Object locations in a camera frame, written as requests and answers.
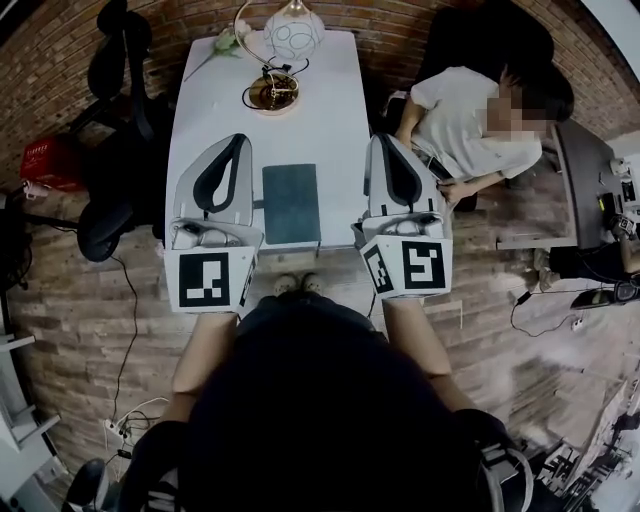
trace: dark green notebook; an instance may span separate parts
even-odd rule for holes
[[[263,167],[262,190],[265,240],[268,244],[320,242],[314,164]]]

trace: glass lamp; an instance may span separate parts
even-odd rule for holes
[[[302,0],[291,0],[267,21],[263,35],[274,55],[283,60],[304,60],[322,42],[324,23]]]
[[[240,7],[233,27],[238,44],[262,64],[262,77],[247,87],[242,95],[242,101],[248,108],[262,114],[282,114],[296,104],[300,82],[294,76],[295,73],[289,73],[290,64],[285,63],[279,67],[272,63],[273,57],[289,62],[308,59],[322,42],[324,24],[302,3],[302,0],[290,0],[267,21],[263,35],[267,49],[273,52],[274,56],[266,60],[253,52],[239,33],[238,22],[242,12],[250,3],[251,0],[246,0]],[[244,99],[247,92],[251,104]]]

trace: white flower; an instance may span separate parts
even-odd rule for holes
[[[251,25],[249,25],[246,21],[238,20],[238,22],[236,23],[236,30],[238,31],[238,35],[242,37],[242,39],[244,39],[252,29]]]
[[[225,28],[222,32],[220,32],[220,35],[218,35],[214,46],[216,50],[223,51],[231,48],[235,42],[236,36],[233,33],[233,30],[231,30],[231,28]]]

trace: lamp base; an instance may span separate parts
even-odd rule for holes
[[[250,108],[268,116],[278,116],[291,110],[298,99],[299,90],[293,88],[293,81],[280,73],[271,73],[269,77],[258,78],[249,87]]]

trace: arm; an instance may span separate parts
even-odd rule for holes
[[[503,179],[504,176],[500,171],[492,172],[491,174],[485,174],[484,176],[473,178],[462,183],[438,185],[438,190],[442,192],[442,195],[444,195],[449,203],[457,203],[460,199],[472,196],[473,194],[480,192],[482,189],[501,182]]]
[[[451,411],[476,409],[451,378],[451,362],[418,299],[382,301],[389,343],[411,357]]]
[[[396,138],[405,146],[411,149],[411,133],[417,124],[422,120],[426,109],[413,102],[411,97],[407,100],[407,104],[402,112],[400,126],[396,131]]]
[[[159,421],[189,420],[202,387],[229,353],[237,322],[235,313],[204,313],[198,317],[173,375],[173,395]]]
[[[640,252],[631,251],[631,243],[626,237],[620,238],[620,252],[622,253],[622,264],[627,274],[640,272]]]

